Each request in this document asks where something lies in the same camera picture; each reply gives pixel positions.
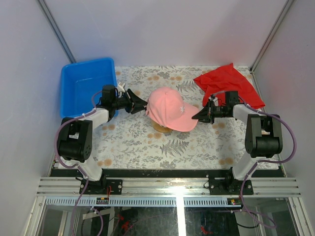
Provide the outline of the wooden hat stand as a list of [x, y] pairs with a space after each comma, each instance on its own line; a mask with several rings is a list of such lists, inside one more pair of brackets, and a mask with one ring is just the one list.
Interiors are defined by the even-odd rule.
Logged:
[[155, 121], [152, 121], [152, 127], [155, 131], [160, 132], [160, 133], [171, 133], [173, 131], [172, 129], [170, 129], [168, 127], [164, 127], [162, 125], [159, 125]]

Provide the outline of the pink cap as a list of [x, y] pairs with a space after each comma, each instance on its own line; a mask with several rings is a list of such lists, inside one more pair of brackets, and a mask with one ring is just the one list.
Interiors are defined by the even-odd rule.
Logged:
[[198, 108], [186, 103], [178, 91], [161, 87], [151, 92], [146, 115], [157, 124], [180, 132], [192, 131], [198, 120], [192, 117]]

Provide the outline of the red cloth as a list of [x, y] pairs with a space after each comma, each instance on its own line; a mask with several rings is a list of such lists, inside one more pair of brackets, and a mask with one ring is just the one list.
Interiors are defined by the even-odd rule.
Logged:
[[237, 91], [254, 109], [265, 106], [251, 83], [234, 68], [232, 63], [202, 74], [194, 81], [205, 92], [202, 100], [203, 106], [206, 106], [210, 95], [220, 91]]

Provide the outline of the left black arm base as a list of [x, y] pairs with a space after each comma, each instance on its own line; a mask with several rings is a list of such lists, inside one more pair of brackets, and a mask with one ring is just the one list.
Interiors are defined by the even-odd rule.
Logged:
[[121, 179], [107, 179], [102, 176], [98, 181], [88, 181], [88, 185], [84, 194], [88, 195], [120, 195], [123, 189], [123, 181]]

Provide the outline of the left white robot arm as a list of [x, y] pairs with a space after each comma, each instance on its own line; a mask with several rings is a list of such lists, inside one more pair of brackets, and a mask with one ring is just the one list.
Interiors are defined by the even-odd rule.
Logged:
[[103, 86], [92, 96], [92, 110], [75, 118], [63, 118], [55, 135], [54, 151], [59, 164], [66, 169], [77, 168], [84, 179], [92, 181], [91, 189], [97, 194], [107, 190], [108, 182], [101, 178], [102, 168], [93, 159], [93, 131], [109, 122], [117, 110], [135, 114], [148, 104], [124, 86]]

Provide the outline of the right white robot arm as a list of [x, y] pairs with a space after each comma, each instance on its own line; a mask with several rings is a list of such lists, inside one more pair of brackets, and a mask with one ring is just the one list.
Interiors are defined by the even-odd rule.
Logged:
[[246, 125], [245, 153], [231, 168], [224, 182], [225, 190], [235, 194], [242, 188], [241, 180], [250, 176], [259, 163], [276, 163], [271, 158], [283, 149], [282, 128], [279, 117], [264, 115], [242, 100], [237, 91], [226, 91], [225, 102], [215, 104], [216, 95], [211, 95], [206, 106], [192, 117], [199, 122], [213, 124], [217, 118], [235, 118]]

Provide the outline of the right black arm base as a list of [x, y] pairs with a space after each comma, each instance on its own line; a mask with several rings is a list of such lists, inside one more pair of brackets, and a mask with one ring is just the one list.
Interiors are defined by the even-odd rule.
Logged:
[[[208, 180], [211, 195], [240, 195], [242, 180], [238, 180], [228, 171], [223, 177], [210, 177]], [[242, 193], [244, 195], [253, 195], [252, 182], [246, 180]]]

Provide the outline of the blue plastic bin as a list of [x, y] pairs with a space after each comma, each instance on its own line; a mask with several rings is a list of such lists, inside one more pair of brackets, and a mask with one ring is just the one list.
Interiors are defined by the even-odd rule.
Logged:
[[77, 117], [92, 108], [92, 96], [104, 85], [117, 85], [114, 61], [101, 58], [64, 66], [61, 71], [60, 116]]

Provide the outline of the aluminium rail frame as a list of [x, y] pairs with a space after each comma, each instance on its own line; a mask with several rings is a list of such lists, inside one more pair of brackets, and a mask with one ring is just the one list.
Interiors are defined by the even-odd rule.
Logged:
[[[48, 204], [61, 206], [136, 205], [168, 206], [183, 197], [187, 206], [224, 206], [239, 192], [222, 190], [227, 170], [105, 169], [105, 186], [84, 185], [78, 170], [53, 169], [40, 179], [25, 235], [39, 234]], [[297, 180], [281, 168], [256, 170], [246, 185], [246, 198], [287, 198], [294, 225], [301, 236], [314, 230], [307, 216]]]

